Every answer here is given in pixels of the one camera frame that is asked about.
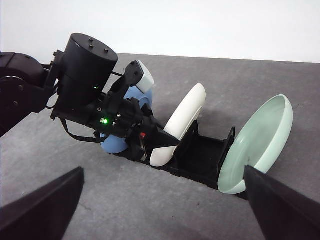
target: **white backdrop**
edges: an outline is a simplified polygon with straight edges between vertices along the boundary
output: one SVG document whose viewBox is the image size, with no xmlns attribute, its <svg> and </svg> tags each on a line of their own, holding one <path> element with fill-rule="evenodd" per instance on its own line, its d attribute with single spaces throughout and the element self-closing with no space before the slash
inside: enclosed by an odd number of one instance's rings
<svg viewBox="0 0 320 240">
<path fill-rule="evenodd" d="M 118 53 L 320 63 L 320 0 L 1 0 L 1 50 L 42 63 L 71 33 Z"/>
</svg>

